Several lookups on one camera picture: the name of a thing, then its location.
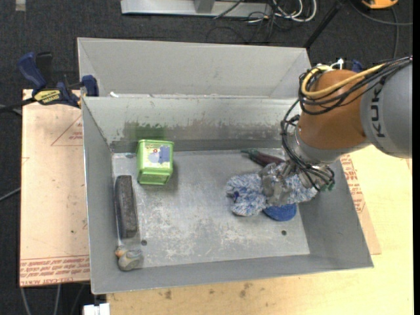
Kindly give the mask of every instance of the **metal stand base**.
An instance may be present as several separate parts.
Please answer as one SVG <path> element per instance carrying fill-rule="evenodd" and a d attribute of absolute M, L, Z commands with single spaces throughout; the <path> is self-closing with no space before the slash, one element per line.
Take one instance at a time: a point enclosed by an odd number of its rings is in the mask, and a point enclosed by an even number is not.
<path fill-rule="evenodd" d="M 160 14 L 184 16 L 218 16 L 235 3 L 215 1 L 210 12 L 197 12 L 194 0 L 121 0 L 122 14 Z M 265 3 L 240 3 L 225 15 L 232 18 L 261 17 L 260 13 L 270 14 L 270 6 Z"/>

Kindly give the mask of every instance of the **yellow cable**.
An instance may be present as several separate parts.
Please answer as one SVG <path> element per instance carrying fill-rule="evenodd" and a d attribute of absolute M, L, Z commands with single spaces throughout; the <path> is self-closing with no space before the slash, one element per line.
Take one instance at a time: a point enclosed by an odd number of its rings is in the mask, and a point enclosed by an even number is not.
<path fill-rule="evenodd" d="M 305 78 L 303 79 L 301 90 L 302 90 L 302 93 L 305 96 L 310 96 L 311 98 L 313 96 L 326 95 L 327 93 L 330 93 L 331 91 L 334 91 L 335 89 L 338 89 L 338 88 L 342 87 L 343 85 L 346 85 L 346 84 L 350 83 L 351 81 L 354 81 L 355 79 L 361 78 L 361 77 L 363 77 L 365 75 L 368 75 L 368 74 L 371 74 L 372 72 L 375 72 L 376 70 L 379 70 L 383 66 L 384 66 L 384 64 L 380 64 L 378 66 L 374 66 L 374 67 L 372 67 L 370 69 L 367 69 L 365 71 L 359 72 L 356 75 L 353 75 L 353 76 L 351 76 L 351 77 L 349 77 L 349 78 L 347 78 L 347 79 L 345 79 L 345 80 L 343 80 L 341 82 L 338 82 L 338 83 L 336 83 L 336 84 L 334 84 L 334 85 L 332 85 L 330 87 L 326 87 L 325 89 L 322 89 L 322 90 L 319 90 L 319 91 L 310 92 L 310 91 L 308 91 L 306 89 L 306 85 L 308 84 L 309 79 L 312 78 L 312 76 L 314 75 L 314 72 L 316 70 L 321 70 L 321 71 L 322 70 L 325 70 L 325 71 L 331 70 L 331 68 L 329 66 L 316 66 L 314 69 L 310 70 L 308 72 L 308 74 L 305 76 Z"/>

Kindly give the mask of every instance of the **blue rag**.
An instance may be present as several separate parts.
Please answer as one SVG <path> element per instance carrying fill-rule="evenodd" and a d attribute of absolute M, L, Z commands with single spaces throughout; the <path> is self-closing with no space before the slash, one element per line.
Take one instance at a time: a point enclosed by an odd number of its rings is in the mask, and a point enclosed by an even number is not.
<path fill-rule="evenodd" d="M 285 204 L 292 205 L 311 200 L 317 191 L 315 188 L 305 188 L 298 175 L 285 179 L 286 188 L 289 189 Z M 263 184 L 257 173 L 236 175 L 226 184 L 226 194 L 233 199 L 232 212 L 239 216 L 254 216 L 271 207 L 263 193 Z"/>

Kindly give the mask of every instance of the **blue clamp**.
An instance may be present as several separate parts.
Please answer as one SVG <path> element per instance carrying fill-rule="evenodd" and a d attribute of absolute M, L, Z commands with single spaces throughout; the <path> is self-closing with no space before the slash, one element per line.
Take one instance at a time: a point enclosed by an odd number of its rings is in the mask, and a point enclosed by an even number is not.
<path fill-rule="evenodd" d="M 18 61 L 18 69 L 22 75 L 32 83 L 35 88 L 32 98 L 42 105 L 62 104 L 80 108 L 80 97 L 72 93 L 71 89 L 63 82 L 58 82 L 55 88 L 46 88 L 47 81 L 35 63 L 35 55 L 29 52 Z M 80 86 L 86 88 L 87 96 L 98 96 L 99 89 L 96 79 L 92 75 L 83 76 Z"/>
<path fill-rule="evenodd" d="M 363 71 L 362 63 L 360 63 L 358 60 L 353 59 L 352 63 L 353 63 L 352 71 L 354 71 L 354 72 L 362 72 Z"/>

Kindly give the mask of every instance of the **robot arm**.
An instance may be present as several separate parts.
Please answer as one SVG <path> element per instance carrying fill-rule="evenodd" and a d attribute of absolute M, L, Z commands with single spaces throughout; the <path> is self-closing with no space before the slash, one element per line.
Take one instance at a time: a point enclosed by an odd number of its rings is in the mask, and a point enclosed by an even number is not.
<path fill-rule="evenodd" d="M 301 76 L 302 113 L 282 121 L 282 144 L 306 187 L 333 184 L 328 165 L 373 144 L 411 157 L 412 56 L 356 73 L 319 65 Z"/>

